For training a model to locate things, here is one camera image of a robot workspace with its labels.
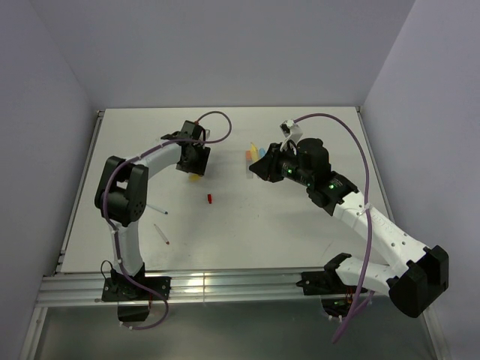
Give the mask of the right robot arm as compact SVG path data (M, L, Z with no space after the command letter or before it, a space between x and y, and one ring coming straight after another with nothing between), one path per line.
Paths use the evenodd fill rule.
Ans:
M272 143L249 169L267 182L289 179L304 185L316 206L370 241L386 261L385 265L364 265L353 255L340 253L321 271L302 273L296 285L306 296L371 290L388 296L400 312L416 318L447 290L447 252L415 240L367 204L348 178L332 170L321 139Z

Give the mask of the orange clear marker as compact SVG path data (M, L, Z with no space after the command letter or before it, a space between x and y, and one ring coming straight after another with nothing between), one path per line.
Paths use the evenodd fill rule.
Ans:
M245 163L246 163L246 167L245 167L246 176L247 176L248 179L252 179L254 177L254 174L250 171L250 165L253 163L253 161L252 161L252 159L247 160L245 158Z

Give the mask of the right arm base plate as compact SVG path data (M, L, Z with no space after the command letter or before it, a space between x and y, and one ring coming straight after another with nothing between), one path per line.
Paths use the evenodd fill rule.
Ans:
M354 294L356 285L345 285L334 271L304 271L295 285L305 296Z

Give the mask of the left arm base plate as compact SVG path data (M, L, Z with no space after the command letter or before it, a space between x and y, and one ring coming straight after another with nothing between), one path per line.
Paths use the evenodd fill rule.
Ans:
M103 285L101 296L102 302L135 302L135 301L158 301L168 299L170 296L171 277L145 277L140 283L151 292L133 285L130 281L121 278L113 280L108 277Z

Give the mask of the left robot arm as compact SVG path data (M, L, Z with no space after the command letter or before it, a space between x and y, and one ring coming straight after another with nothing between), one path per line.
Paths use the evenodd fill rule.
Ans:
M114 270L124 275L119 291L128 299L138 299L146 290L146 280L138 276L145 271L138 227L146 210L149 179L172 165L203 176L210 154L205 146L208 138L204 127L185 121L181 130L162 136L158 145L143 154L130 160L116 156L106 160L94 205L112 233Z

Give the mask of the yellow highlighter marker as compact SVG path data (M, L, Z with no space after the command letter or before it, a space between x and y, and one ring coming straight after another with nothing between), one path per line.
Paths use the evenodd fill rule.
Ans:
M258 148L255 146L253 142L250 144L250 155L254 163L260 159L260 153L258 151Z

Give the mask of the thin red pen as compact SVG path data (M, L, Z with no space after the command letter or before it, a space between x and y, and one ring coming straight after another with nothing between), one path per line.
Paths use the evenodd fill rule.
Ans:
M154 223L154 228L155 230L157 231L158 235L162 238L162 240L165 242L166 245L169 245L170 244L170 241L169 239L167 238L167 236L164 234L164 232L161 230L161 228Z

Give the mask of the yellow marker cap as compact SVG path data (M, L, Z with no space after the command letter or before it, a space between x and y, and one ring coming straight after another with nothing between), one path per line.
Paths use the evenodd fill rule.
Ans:
M190 175L188 176L188 181L189 181L189 182L198 182L201 178L202 178L201 175L190 174Z

